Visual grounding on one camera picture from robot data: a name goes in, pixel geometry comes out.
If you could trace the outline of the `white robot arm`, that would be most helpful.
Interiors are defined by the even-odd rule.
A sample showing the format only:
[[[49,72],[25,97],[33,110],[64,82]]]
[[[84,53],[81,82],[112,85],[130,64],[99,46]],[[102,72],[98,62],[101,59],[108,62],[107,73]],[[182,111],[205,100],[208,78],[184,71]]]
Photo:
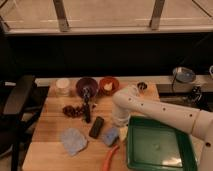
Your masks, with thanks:
[[[134,85],[118,90],[112,101],[119,119],[135,111],[203,140],[198,171],[213,169],[213,112],[142,98]]]

